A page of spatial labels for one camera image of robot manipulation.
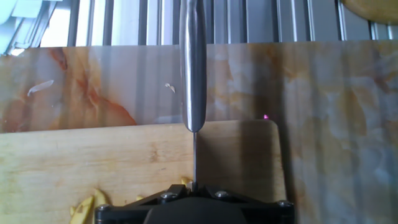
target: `yellow food piece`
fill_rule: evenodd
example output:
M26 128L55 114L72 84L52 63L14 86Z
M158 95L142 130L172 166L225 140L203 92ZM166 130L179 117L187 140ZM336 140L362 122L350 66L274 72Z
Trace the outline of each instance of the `yellow food piece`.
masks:
M189 184L189 182L192 182L192 180L187 177L181 177L181 184L187 186L187 184Z
M73 216L73 214L75 213L75 211L76 211L76 207L75 207L75 206L71 206L71 207L69 208L69 214L70 214L70 216Z
M136 197L136 200L141 200L141 199L143 199L143 198L144 198L143 196L138 195L138 196Z
M79 204L79 206L77 206L69 224L84 224L90 209L93 206L93 199L93 196L86 198L84 201L82 201L82 203Z
M96 207L98 207L100 205L103 205L103 204L106 204L106 203L108 203L108 202L106 201L105 194L102 191L100 191L98 189L95 189L95 193L94 193L94 209Z

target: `cutting board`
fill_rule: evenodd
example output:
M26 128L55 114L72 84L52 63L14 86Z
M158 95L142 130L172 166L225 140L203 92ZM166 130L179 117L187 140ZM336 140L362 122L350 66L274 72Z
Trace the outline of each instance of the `cutting board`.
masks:
M68 223L69 207L106 192L114 205L192 178L183 124L0 135L0 223ZM217 121L198 134L198 181L271 202L285 199L277 126Z
M397 0L342 0L349 10L374 22L398 24Z

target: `knife blade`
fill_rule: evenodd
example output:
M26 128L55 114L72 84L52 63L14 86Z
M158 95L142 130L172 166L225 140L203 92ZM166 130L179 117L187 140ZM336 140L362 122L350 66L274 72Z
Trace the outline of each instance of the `knife blade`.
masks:
M206 118L206 29L202 0L182 0L180 10L180 59L182 116L193 133L193 186L197 185L197 132Z

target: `bolt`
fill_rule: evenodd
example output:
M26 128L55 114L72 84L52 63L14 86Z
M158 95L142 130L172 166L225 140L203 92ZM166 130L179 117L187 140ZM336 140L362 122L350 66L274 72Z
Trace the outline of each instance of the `bolt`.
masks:
M220 191L217 191L217 192L215 193L215 195L216 195L216 197L218 197L218 198L225 198L225 197L228 196L228 193L225 192L225 191L223 191L223 190L220 190Z
M293 206L292 202L286 201L286 200L280 200L277 202L279 206L281 207L290 207Z
M169 198L175 198L177 196L177 194L172 193L172 192L165 192L162 193L162 195L160 196L162 199L169 199Z
M98 206L98 210L99 211L105 211L105 210L108 210L110 208L111 208L111 205L109 205L109 204L102 204L102 205Z

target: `knife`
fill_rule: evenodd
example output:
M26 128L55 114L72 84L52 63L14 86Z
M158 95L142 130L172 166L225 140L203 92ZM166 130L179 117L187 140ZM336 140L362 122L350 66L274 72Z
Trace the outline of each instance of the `knife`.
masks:
M206 29L203 0L182 0L180 10L180 59L182 117L193 133L193 184L197 190L197 132L206 118Z

